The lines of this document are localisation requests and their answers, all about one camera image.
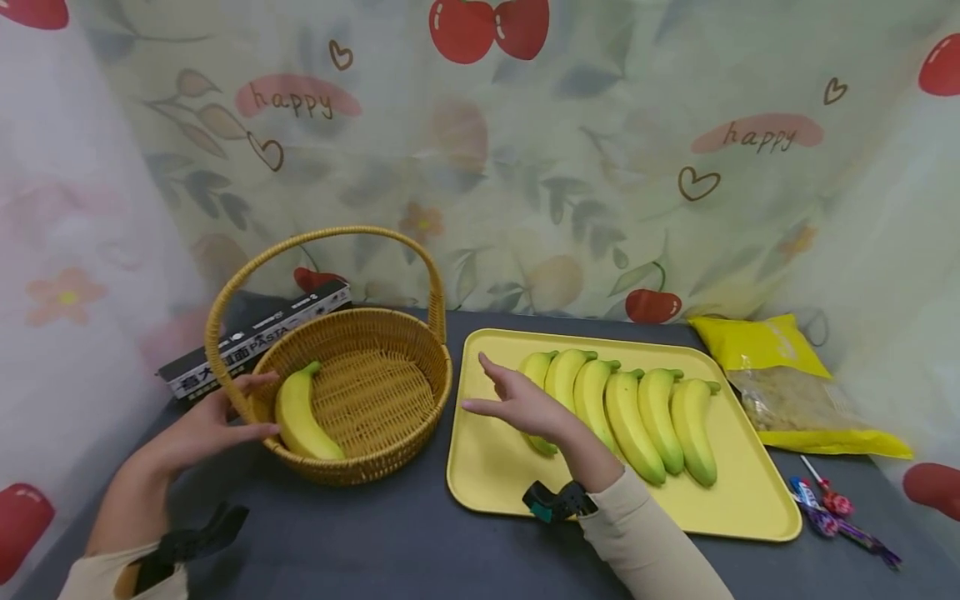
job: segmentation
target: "human hand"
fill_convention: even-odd
[[[268,372],[241,375],[235,383],[240,392],[246,394],[277,379],[275,372]],[[280,426],[275,423],[230,425],[235,418],[227,391],[217,390],[137,450],[138,462],[146,462],[164,474],[176,475],[227,448],[243,442],[266,440],[280,432]]]
[[[470,398],[461,403],[464,410],[496,417],[553,444],[565,431],[580,423],[573,413],[523,373],[497,365],[483,352],[480,352],[480,364],[493,382],[500,401]]]

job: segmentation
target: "plastic bag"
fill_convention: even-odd
[[[913,458],[904,442],[852,411],[793,315],[756,323],[696,317],[690,324],[740,391],[764,444],[810,454]]]

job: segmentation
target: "curtain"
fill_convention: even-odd
[[[403,231],[438,261],[451,309],[795,312],[858,410],[960,466],[944,450],[957,348],[938,326],[958,289],[957,13],[0,2],[0,327],[16,340],[0,489],[53,523],[0,600],[159,411],[153,372],[199,345],[209,295],[316,228]],[[248,288],[290,296],[304,270],[359,300],[425,303],[416,257],[367,236],[287,252]]]

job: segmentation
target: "wrist strap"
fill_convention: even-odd
[[[216,554],[236,540],[250,509],[221,502],[203,529],[181,529],[160,538],[160,544],[140,560],[134,595],[143,593],[174,573],[177,564]]]
[[[535,481],[523,495],[523,503],[544,523],[559,523],[571,515],[587,516],[597,512],[597,505],[577,481],[571,481],[557,493]]]

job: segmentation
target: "basket handle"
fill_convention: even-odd
[[[240,289],[240,286],[244,284],[244,282],[247,280],[247,277],[249,277],[253,271],[255,271],[263,263],[267,262],[271,258],[274,258],[282,252],[286,252],[291,248],[305,244],[306,242],[323,239],[325,237],[362,233],[369,235],[381,235],[383,237],[395,239],[397,242],[402,242],[405,244],[420,256],[420,259],[426,265],[427,273],[430,274],[430,299],[429,304],[427,305],[426,324],[433,333],[434,337],[436,337],[441,344],[446,344],[444,284],[440,279],[440,272],[437,270],[437,264],[433,261],[433,258],[430,257],[423,246],[398,231],[365,225],[326,228],[319,229],[311,233],[295,235],[294,237],[284,240],[272,248],[268,248],[267,250],[263,251],[259,256],[244,265],[240,271],[237,271],[236,275],[230,278],[230,281],[227,282],[227,284],[224,286],[224,289],[222,289],[220,294],[217,295],[217,299],[213,302],[213,306],[210,308],[210,315],[206,320],[206,332],[204,333],[204,349],[206,350],[206,360],[209,362],[210,369],[213,371],[214,376],[217,377],[217,381],[219,381],[220,385],[223,386],[223,388],[227,391],[227,395],[230,397],[233,406],[241,412],[241,417],[243,417],[247,422],[250,422],[250,419],[248,419],[248,415],[244,414],[244,409],[242,408],[245,404],[243,394],[230,377],[227,365],[224,364],[223,359],[220,357],[219,348],[220,325],[223,320],[224,312],[227,310],[227,304],[230,298],[233,296],[233,293]]]

